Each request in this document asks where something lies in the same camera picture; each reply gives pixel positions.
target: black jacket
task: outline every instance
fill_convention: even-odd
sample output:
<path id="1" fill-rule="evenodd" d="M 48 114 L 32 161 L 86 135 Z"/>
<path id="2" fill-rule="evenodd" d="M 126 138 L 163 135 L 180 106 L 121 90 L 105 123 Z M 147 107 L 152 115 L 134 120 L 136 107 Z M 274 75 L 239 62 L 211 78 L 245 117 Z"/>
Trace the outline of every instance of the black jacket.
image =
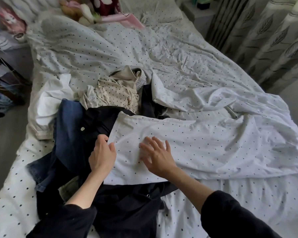
<path id="1" fill-rule="evenodd" d="M 95 207 L 59 206 L 36 224 L 27 238 L 85 238 L 96 213 Z M 222 191 L 215 191 L 205 201 L 201 209 L 201 223 L 210 238 L 281 238 L 265 222 Z"/>

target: denim jeans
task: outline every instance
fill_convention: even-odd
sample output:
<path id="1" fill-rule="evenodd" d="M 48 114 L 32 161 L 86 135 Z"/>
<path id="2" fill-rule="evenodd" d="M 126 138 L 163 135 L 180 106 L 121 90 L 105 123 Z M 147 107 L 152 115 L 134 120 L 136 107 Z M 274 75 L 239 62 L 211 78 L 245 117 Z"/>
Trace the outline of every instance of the denim jeans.
<path id="1" fill-rule="evenodd" d="M 83 138 L 79 129 L 85 109 L 77 101 L 63 99 L 54 123 L 52 152 L 27 165 L 37 183 L 35 190 L 43 192 L 55 177 L 58 159 L 69 172 L 78 175 L 86 167 Z"/>

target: white pillow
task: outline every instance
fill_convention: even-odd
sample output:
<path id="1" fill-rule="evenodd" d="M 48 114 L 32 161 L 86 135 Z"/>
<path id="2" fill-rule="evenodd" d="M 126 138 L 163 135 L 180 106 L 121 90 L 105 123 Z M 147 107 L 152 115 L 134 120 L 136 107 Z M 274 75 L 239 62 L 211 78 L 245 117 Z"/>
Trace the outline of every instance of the white pillow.
<path id="1" fill-rule="evenodd" d="M 32 23 L 40 11 L 59 7 L 59 0 L 3 0 L 27 24 Z"/>
<path id="2" fill-rule="evenodd" d="M 122 12 L 133 13 L 139 20 L 145 12 L 153 15 L 159 23 L 183 18 L 174 0 L 119 0 L 119 2 Z"/>

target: forearm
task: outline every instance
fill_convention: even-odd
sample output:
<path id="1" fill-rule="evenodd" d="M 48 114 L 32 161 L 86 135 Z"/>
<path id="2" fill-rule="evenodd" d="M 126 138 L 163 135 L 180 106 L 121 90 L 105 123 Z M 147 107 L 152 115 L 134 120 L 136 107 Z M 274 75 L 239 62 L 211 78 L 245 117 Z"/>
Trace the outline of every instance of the forearm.
<path id="1" fill-rule="evenodd" d="M 201 213 L 202 206 L 207 197 L 214 192 L 214 190 L 191 178 L 180 168 L 170 170 L 166 179 L 184 193 L 199 213 Z"/>
<path id="2" fill-rule="evenodd" d="M 78 205 L 82 209 L 91 207 L 98 188 L 105 179 L 106 174 L 103 172 L 91 172 L 83 185 L 76 191 L 76 193 L 66 202 L 66 205 Z"/>

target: patterned curtain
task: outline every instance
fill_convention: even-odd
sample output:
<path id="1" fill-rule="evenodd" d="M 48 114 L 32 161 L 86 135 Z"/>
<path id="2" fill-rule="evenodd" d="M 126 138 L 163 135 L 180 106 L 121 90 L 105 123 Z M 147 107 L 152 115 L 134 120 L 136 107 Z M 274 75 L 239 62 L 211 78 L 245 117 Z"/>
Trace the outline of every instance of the patterned curtain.
<path id="1" fill-rule="evenodd" d="M 206 40 L 278 94 L 298 79 L 298 0 L 219 0 Z"/>

